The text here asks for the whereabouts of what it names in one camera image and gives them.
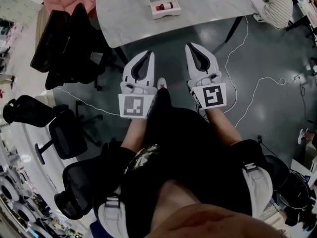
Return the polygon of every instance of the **table leg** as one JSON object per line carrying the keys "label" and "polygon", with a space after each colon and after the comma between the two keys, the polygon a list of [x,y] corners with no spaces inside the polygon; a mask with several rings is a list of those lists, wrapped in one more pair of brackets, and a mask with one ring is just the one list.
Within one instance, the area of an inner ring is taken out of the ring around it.
{"label": "table leg", "polygon": [[308,20],[307,16],[304,16],[304,17],[300,18],[300,19],[297,20],[294,24],[292,24],[292,25],[286,27],[286,31],[289,31],[289,30],[291,30],[291,29],[293,29],[293,28],[297,28],[297,27],[299,27],[300,25],[305,24],[305,23],[307,22],[307,20]]}
{"label": "table leg", "polygon": [[124,52],[122,51],[122,48],[121,47],[114,48],[114,51],[117,53],[117,55],[123,61],[124,65],[127,65],[128,64],[128,59],[125,56]]}
{"label": "table leg", "polygon": [[227,36],[227,39],[224,41],[225,43],[227,43],[230,40],[230,38],[234,34],[235,30],[237,29],[238,25],[240,24],[242,18],[243,18],[243,16],[240,16],[240,17],[236,18],[236,20],[233,23],[233,26],[230,29],[230,32],[229,32],[229,34]]}

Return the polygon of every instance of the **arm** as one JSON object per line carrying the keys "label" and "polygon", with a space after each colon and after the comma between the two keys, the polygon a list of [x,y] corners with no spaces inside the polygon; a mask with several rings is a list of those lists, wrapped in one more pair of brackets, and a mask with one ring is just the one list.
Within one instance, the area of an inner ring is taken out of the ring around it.
{"label": "arm", "polygon": [[205,111],[209,123],[213,125],[218,138],[224,145],[231,146],[242,141],[238,130],[220,109],[208,109]]}
{"label": "arm", "polygon": [[135,153],[141,150],[145,131],[147,128],[146,119],[133,119],[122,142],[121,147],[127,148]]}

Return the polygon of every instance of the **floor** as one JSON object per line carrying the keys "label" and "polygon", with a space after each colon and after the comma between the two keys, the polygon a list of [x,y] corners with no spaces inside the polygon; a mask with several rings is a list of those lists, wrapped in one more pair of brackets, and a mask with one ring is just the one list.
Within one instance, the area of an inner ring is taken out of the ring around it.
{"label": "floor", "polygon": [[[313,49],[312,42],[305,38],[307,30],[299,27],[286,32],[276,30],[267,24],[259,24],[252,16],[247,16],[247,20],[249,35],[246,42],[230,56],[227,65],[238,90],[237,104],[226,114],[227,117],[233,124],[237,123],[250,103],[260,78],[270,76],[278,81],[284,77],[293,81],[299,74],[306,89],[307,117],[317,121],[317,81],[310,76],[313,68],[310,57],[316,56],[316,49]],[[235,101],[235,91],[225,72],[225,63],[229,53],[243,42],[247,33],[247,22],[243,19],[231,40],[224,44],[223,41],[233,21],[234,19],[228,19],[188,27],[131,43],[122,48],[129,60],[144,50],[154,51],[156,79],[166,78],[173,105],[195,110],[195,103],[186,86],[189,76],[184,46],[188,42],[204,46],[216,56],[223,74],[222,80],[227,86],[228,105],[223,108],[225,111]],[[65,84],[62,88],[97,108],[118,114],[117,94],[120,93],[121,81],[122,74],[117,69],[107,68],[99,77],[100,85],[103,87],[101,92],[97,92],[93,84]],[[75,100],[67,93],[58,89],[53,92],[58,104],[72,103],[71,105],[75,106]],[[81,110],[86,117],[101,113],[87,106],[83,106]],[[103,115],[104,120],[97,123],[90,133],[101,142],[108,142],[111,138],[122,140],[129,120],[105,113]],[[258,134],[262,135],[264,144],[289,164],[299,150],[297,137],[302,127],[313,129],[314,124],[305,121],[299,81],[280,86],[269,79],[259,83],[252,105],[237,126],[243,139],[256,140]],[[92,157],[98,153],[99,150],[93,147],[87,156]]]}

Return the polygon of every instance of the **striped shirt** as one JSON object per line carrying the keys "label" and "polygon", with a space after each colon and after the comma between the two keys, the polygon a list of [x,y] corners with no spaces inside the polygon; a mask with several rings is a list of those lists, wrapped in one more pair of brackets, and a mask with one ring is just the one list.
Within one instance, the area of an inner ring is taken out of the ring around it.
{"label": "striped shirt", "polygon": [[273,26],[277,28],[287,27],[293,14],[293,2],[292,0],[268,0],[263,14]]}

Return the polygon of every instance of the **white shoe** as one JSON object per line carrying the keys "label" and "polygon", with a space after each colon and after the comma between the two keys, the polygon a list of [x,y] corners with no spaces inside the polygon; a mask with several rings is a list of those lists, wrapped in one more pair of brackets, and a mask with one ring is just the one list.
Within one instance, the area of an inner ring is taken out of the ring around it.
{"label": "white shoe", "polygon": [[301,129],[301,131],[299,132],[299,136],[298,136],[298,139],[297,139],[297,143],[300,145],[302,143],[302,140],[305,138],[304,134],[308,131],[308,128],[307,129]]}
{"label": "white shoe", "polygon": [[265,23],[264,19],[261,18],[260,15],[258,14],[253,14],[253,18],[258,22],[258,23]]}
{"label": "white shoe", "polygon": [[163,77],[160,77],[158,79],[158,90],[161,89],[161,88],[166,88],[167,89],[167,83],[166,83],[165,78],[163,78]]}

